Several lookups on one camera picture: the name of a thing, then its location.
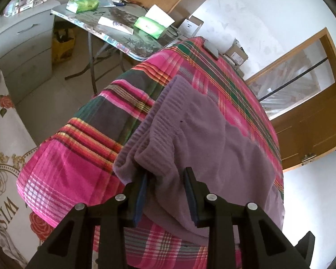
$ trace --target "rose print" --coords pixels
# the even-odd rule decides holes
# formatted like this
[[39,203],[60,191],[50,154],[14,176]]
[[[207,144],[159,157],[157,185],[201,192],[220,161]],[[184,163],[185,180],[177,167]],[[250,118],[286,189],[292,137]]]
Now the rose print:
[[6,191],[7,173],[0,170],[0,195]]
[[34,212],[31,212],[29,217],[32,231],[36,233],[40,241],[44,242],[47,237],[52,233],[54,228]]
[[15,105],[13,104],[10,95],[0,95],[0,107],[1,117],[4,117],[9,108],[15,108]]

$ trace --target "purple cloth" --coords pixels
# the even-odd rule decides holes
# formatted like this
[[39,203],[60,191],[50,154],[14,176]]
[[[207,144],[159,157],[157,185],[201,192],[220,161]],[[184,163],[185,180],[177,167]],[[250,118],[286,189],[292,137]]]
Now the purple cloth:
[[208,244],[208,228],[191,220],[182,172],[192,167],[198,181],[228,202],[255,202],[282,228],[284,207],[273,185],[275,172],[260,148],[230,125],[216,104],[175,76],[114,162],[127,184],[140,165],[155,177],[144,214],[177,237]]

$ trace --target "screw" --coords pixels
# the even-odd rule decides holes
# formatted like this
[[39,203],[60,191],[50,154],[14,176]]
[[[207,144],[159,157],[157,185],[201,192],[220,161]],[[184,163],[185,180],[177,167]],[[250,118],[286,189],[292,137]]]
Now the screw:
[[82,210],[82,209],[84,209],[84,204],[83,204],[83,203],[77,203],[77,204],[75,205],[75,209],[76,209],[76,210]]
[[250,210],[257,210],[257,209],[258,209],[258,206],[256,205],[256,203],[254,203],[254,202],[250,202],[250,203],[248,203],[248,208],[249,208]]
[[215,200],[218,199],[218,196],[216,196],[213,193],[210,193],[210,194],[207,195],[207,199],[210,200],[210,201],[215,201]]
[[116,197],[115,197],[115,199],[117,201],[123,201],[123,200],[126,199],[126,195],[124,195],[124,194],[117,194]]

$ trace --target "green tissue pack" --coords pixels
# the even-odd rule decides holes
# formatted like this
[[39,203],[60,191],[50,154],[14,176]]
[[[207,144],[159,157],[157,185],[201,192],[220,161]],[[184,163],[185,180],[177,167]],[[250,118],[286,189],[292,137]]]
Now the green tissue pack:
[[70,0],[66,9],[74,13],[82,13],[90,10],[97,10],[99,0]]
[[160,25],[158,22],[145,16],[139,17],[134,26],[156,39],[161,36],[164,30],[166,30],[163,25]]

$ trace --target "white paper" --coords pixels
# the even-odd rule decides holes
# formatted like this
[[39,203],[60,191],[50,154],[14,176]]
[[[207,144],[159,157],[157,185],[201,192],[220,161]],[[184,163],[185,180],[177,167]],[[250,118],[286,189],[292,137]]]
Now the white paper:
[[234,52],[231,55],[231,58],[235,60],[235,62],[237,62],[238,65],[241,65],[244,62],[243,58],[240,55],[238,55],[236,52]]
[[127,33],[127,34],[133,34],[133,29],[131,27],[129,27],[127,25],[124,25],[122,23],[113,21],[112,19],[109,19],[107,17],[101,16],[98,24],[108,26],[108,27],[112,27],[114,29],[117,29],[117,30],[122,31],[122,32]]
[[76,3],[67,3],[66,5],[66,9],[68,11],[71,11],[73,13],[76,13],[77,12],[77,9],[78,9],[78,5]]
[[165,28],[167,28],[174,22],[174,20],[167,13],[165,13],[161,8],[159,8],[157,5],[153,5],[148,10],[145,17],[158,22],[160,25],[163,25]]

